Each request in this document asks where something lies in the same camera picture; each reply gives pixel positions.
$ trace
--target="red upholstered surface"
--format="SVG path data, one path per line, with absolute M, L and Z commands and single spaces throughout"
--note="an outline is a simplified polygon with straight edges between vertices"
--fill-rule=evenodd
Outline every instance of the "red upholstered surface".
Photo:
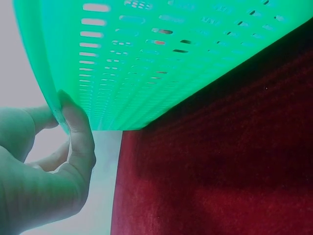
M 313 50 L 275 63 L 124 132 L 112 235 L 313 234 Z

